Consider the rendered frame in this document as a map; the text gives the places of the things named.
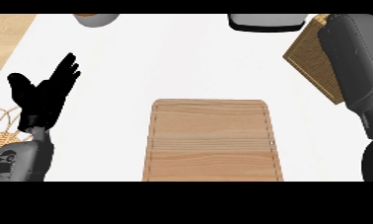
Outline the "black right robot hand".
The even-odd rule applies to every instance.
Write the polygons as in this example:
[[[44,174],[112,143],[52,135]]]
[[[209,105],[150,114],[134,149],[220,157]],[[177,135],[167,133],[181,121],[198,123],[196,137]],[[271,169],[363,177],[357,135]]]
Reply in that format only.
[[[366,147],[361,158],[361,176],[364,182],[373,182],[373,141]]]

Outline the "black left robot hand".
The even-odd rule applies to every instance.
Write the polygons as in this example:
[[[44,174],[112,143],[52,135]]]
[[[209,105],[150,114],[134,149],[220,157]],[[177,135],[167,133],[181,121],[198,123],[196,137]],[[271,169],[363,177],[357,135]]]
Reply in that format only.
[[[50,129],[56,125],[65,98],[80,76],[77,68],[75,55],[69,53],[52,77],[38,85],[21,73],[7,76],[12,99],[22,109],[18,126],[22,132],[30,132],[35,126]]]

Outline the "light wicker basket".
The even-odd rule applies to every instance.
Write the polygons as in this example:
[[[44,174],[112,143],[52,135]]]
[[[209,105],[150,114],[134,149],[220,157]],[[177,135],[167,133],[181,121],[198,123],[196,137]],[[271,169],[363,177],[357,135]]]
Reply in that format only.
[[[25,142],[33,139],[33,134],[18,129],[21,108],[0,109],[0,147],[6,144]]]

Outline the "wooden cutting board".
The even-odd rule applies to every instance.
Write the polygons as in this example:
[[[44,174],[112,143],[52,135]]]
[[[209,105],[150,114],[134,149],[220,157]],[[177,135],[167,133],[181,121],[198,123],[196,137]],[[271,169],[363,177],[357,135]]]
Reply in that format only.
[[[261,100],[158,100],[143,180],[283,179],[270,111]]]

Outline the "grey bowl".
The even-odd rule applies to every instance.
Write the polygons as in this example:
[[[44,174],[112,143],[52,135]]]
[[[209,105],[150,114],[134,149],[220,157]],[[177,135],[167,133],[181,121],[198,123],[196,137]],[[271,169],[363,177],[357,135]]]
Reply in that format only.
[[[109,25],[118,18],[118,14],[74,14],[77,21],[89,28],[100,28]]]

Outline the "brown woven placemat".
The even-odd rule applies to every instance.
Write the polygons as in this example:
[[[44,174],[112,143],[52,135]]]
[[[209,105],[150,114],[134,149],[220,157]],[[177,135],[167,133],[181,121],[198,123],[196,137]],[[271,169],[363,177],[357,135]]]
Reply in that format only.
[[[317,14],[305,26],[283,58],[308,79],[335,105],[344,102],[329,58],[322,50],[317,32],[326,25],[327,14]]]

